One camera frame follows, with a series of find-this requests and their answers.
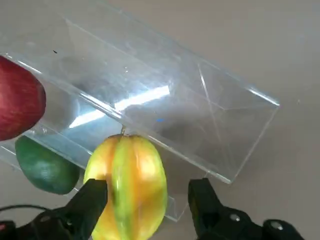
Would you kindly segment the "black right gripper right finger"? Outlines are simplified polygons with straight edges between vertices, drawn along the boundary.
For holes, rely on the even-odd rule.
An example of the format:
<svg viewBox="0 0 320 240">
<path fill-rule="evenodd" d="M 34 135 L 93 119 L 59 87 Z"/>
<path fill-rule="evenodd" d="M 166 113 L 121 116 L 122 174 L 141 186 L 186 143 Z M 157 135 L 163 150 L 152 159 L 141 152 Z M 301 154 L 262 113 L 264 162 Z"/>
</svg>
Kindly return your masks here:
<svg viewBox="0 0 320 240">
<path fill-rule="evenodd" d="M 188 205 L 198 240 L 302 240 L 290 223 L 267 219 L 254 223 L 241 210 L 223 205 L 208 178 L 188 183 Z"/>
</svg>

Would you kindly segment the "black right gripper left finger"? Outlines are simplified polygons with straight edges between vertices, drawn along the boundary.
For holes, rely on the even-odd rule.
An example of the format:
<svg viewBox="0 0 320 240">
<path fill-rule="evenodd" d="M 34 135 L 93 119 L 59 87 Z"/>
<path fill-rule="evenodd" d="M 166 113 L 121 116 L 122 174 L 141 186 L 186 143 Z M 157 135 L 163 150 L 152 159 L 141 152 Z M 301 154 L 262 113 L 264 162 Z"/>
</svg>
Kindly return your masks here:
<svg viewBox="0 0 320 240">
<path fill-rule="evenodd" d="M 39 213 L 20 227 L 13 220 L 0 222 L 2 240 L 88 240 L 108 202 L 105 180 L 89 179 L 63 207 L 49 209 L 39 205 L 17 204 L 2 207 L 37 209 Z"/>
</svg>

